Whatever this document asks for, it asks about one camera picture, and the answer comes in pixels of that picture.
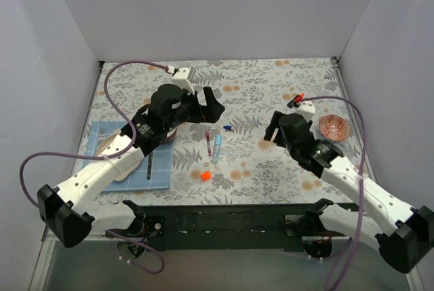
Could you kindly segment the pink red pen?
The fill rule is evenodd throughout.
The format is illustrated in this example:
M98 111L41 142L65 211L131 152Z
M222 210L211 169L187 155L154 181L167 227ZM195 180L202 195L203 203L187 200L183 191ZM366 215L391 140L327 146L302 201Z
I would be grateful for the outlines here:
M212 156L212 150L211 150L211 143L210 143L210 133L209 133L208 129L205 129L205 138L206 138L208 156L211 157Z

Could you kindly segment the light blue highlighter marker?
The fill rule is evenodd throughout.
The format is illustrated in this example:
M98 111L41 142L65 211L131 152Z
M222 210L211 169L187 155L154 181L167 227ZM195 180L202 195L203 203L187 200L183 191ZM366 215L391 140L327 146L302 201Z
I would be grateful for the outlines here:
M214 146L212 151L211 163L217 164L220 157L220 148L222 145L222 135L217 134L214 139Z

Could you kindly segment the black orange highlighter marker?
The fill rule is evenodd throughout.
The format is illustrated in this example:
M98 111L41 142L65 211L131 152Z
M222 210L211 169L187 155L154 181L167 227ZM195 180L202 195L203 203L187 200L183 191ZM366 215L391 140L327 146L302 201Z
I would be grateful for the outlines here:
M291 101L287 103L287 107L290 109L298 108L301 105L303 99L304 99L304 94L297 94L295 95L295 97L293 97L293 99L291 99Z

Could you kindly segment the orange highlighter cap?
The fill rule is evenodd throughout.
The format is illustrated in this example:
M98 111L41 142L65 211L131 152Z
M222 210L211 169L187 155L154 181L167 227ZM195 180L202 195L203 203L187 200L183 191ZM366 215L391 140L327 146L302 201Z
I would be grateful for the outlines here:
M209 171L203 172L203 173L201 174L201 178L202 178L203 181L207 181L207 180L209 180L211 177L212 177L212 174L211 174L211 172L209 172Z

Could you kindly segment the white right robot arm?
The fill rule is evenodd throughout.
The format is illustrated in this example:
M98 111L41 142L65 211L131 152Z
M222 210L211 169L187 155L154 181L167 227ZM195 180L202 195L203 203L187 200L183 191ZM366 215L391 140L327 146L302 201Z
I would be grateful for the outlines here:
M433 211L394 197L372 179L360 175L343 152L327 140L316 139L305 114L273 113L264 139L287 149L303 169L342 191L368 221L327 200L309 212L307 228L315 235L339 232L376 248L400 273L409 273L433 249Z

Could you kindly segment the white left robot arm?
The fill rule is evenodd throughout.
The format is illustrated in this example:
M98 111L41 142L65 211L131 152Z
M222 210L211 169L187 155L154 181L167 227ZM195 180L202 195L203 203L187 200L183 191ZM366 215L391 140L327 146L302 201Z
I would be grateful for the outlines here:
M91 204L103 189L141 162L180 124L216 123L225 107L210 87L203 92L205 105L199 103L196 92L173 84L159 86L150 104L138 109L132 124L122 127L99 161L88 163L54 188L44 185L38 190L41 219L65 247L76 246L90 233L107 235L111 229L125 237L142 234L146 215L134 202L122 201L106 209L95 209Z

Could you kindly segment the brown white mug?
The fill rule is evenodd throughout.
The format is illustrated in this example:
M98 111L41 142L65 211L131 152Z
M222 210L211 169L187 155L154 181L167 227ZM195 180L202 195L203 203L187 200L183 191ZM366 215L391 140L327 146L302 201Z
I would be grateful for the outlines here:
M173 139L175 139L176 137L176 133L177 133L177 129L174 128L173 130L170 130L167 134L165 139L163 140L164 142L171 142L173 141Z

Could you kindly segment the red patterned bowl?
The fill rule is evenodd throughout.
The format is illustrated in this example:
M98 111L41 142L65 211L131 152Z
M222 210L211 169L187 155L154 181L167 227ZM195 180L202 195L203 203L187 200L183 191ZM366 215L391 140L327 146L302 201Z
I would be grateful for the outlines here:
M321 135L334 142L342 142L351 135L348 121L337 115L325 115L319 119Z

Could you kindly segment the light blue checkered cloth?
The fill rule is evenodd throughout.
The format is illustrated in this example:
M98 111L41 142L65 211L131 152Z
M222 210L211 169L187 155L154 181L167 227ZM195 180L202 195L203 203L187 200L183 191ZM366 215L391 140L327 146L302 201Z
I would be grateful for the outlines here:
M116 129L121 129L125 125L124 121L94 121L90 126L87 138L85 155L95 156L98 147L98 130L99 127L105 129L106 136L110 136ZM170 188L172 173L172 157L174 143L165 142L159 145L153 151L153 167L151 179L146 179L148 166L148 156L143 159L142 164L137 170L129 174L121 182L113 181L104 190L103 193L114 192L142 192L142 191L160 191Z

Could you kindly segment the cream ceramic plate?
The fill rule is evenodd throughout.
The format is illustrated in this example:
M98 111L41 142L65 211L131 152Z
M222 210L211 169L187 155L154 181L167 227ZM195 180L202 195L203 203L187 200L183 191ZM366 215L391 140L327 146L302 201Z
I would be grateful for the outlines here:
M115 139L116 135L118 135L121 132L120 129L116 129L110 136L105 138L104 140L100 140L98 142L98 147L96 149L96 156L99 156L103 151L105 151L112 141ZM124 171L120 172L118 176L115 178L115 181L121 182L123 179L125 179L129 174L134 172L138 169L138 167L142 164L143 160L136 162L133 166L130 166L128 169L125 169Z

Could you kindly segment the silver fork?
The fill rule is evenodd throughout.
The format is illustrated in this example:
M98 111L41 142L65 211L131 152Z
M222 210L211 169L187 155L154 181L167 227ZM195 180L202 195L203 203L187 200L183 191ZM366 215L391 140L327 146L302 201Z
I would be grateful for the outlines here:
M99 130L98 130L98 139L99 140L104 140L105 136L106 136L105 129L103 127L99 127Z

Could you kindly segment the black handled knife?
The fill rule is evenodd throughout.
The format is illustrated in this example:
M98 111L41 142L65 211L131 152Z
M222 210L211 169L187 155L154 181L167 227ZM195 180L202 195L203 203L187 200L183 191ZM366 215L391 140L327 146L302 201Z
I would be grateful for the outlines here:
M153 152L148 155L148 166L146 171L146 179L150 180L152 175L152 167L153 167Z

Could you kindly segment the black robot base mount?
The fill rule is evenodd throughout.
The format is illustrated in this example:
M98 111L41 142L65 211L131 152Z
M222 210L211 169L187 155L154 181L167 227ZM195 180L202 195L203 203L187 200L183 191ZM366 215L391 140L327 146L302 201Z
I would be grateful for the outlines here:
M305 243L329 244L330 233L307 217L314 206L218 205L141 206L128 228L112 228L135 240L145 239L159 252L167 250L278 249L301 252Z

